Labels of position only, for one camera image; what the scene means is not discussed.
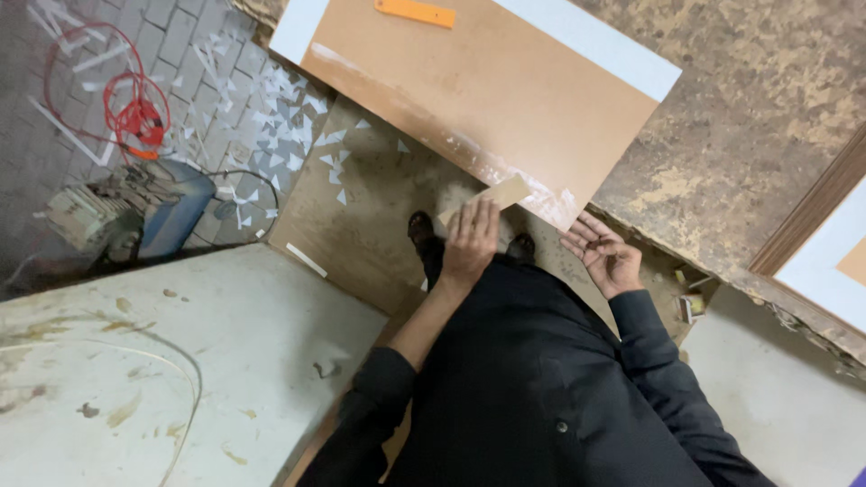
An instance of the foot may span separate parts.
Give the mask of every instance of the foot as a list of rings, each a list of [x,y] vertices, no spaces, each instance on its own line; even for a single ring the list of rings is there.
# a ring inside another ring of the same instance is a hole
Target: foot
[[[535,241],[531,235],[523,232],[508,244],[505,255],[514,257],[521,263],[535,264]]]
[[[409,217],[409,231],[407,235],[418,250],[418,245],[431,238],[436,238],[433,233],[433,220],[424,211],[416,211]]]

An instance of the hand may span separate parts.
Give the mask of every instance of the hand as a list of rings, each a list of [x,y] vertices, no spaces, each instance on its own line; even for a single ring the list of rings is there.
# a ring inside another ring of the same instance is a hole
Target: hand
[[[468,294],[493,260],[499,240],[499,206],[490,199],[466,203],[448,222],[442,274],[436,285]]]
[[[611,300],[625,291],[643,289],[638,271],[641,251],[626,244],[610,227],[586,211],[581,211],[572,228],[559,242],[584,263],[604,299]]]

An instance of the orange plastic piece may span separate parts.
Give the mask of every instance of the orange plastic piece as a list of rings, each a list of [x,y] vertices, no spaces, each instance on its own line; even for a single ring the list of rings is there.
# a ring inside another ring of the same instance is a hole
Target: orange plastic piece
[[[412,0],[375,0],[376,10],[419,22],[432,23],[446,29],[454,27],[457,12]]]

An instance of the sleeve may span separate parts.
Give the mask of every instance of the sleeve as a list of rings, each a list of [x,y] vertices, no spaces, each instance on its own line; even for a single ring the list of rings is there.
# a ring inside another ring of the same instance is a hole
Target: sleeve
[[[396,350],[374,348],[340,403],[337,429],[298,485],[378,485],[388,466],[382,443],[403,421],[415,375]]]
[[[626,375],[709,481],[716,487],[772,486],[722,428],[695,373],[680,361],[649,291],[625,292],[609,304],[619,328]]]

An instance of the dirty wooden surface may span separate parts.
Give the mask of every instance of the dirty wooden surface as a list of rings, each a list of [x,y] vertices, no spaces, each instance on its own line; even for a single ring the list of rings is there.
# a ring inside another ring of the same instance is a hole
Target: dirty wooden surface
[[[286,1],[234,0],[270,27]],[[683,69],[592,204],[866,363],[862,337],[746,270],[866,120],[866,5],[572,1]]]

